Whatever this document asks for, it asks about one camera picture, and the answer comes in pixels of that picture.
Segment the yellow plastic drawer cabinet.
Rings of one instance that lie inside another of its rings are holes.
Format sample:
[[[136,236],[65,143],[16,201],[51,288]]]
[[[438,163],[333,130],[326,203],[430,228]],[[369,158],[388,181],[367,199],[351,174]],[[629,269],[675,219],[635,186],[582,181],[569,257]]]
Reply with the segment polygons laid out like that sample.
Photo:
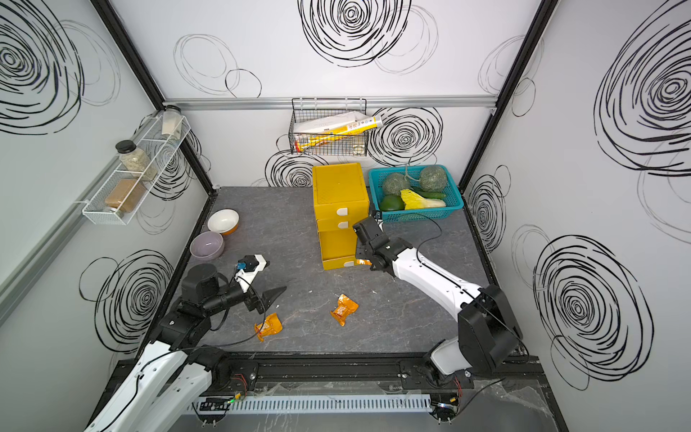
[[[313,167],[313,210],[325,270],[357,265],[354,225],[367,218],[370,199],[358,163]]]

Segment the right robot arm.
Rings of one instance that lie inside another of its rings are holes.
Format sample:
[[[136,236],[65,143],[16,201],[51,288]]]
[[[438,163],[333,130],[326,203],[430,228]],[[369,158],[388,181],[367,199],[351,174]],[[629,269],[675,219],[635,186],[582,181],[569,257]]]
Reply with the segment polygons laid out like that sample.
[[[386,272],[415,286],[455,318],[457,336],[428,353],[441,376],[491,373],[522,343],[521,330],[505,293],[453,275],[401,238],[391,238],[373,217],[354,225],[372,271]]]

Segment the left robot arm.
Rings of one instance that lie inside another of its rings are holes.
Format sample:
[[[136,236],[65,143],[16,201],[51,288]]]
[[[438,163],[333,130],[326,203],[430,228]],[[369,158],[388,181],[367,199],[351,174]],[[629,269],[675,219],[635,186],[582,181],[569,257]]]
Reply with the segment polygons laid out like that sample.
[[[228,344],[200,342],[214,330],[212,317],[235,306],[267,315],[285,291],[254,288],[254,279],[269,265],[262,255],[247,255],[229,276],[209,263],[190,269],[174,309],[158,322],[131,372],[87,430],[167,431],[207,391],[232,391],[219,405],[222,414],[242,401],[257,371],[235,362]]]

